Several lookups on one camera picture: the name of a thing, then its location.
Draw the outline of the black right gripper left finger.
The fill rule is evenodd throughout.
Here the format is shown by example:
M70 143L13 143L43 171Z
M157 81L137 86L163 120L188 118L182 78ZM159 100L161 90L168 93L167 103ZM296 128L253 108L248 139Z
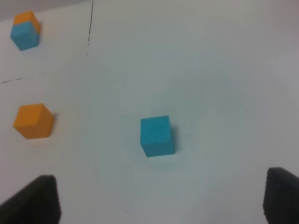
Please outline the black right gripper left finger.
M58 224L61 207L53 175L41 175L0 205L2 224Z

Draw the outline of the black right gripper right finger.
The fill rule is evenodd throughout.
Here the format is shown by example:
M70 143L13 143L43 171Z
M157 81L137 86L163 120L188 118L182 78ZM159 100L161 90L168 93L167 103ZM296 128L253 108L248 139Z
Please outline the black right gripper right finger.
M269 224L299 222L299 178L284 168L269 168L263 211Z

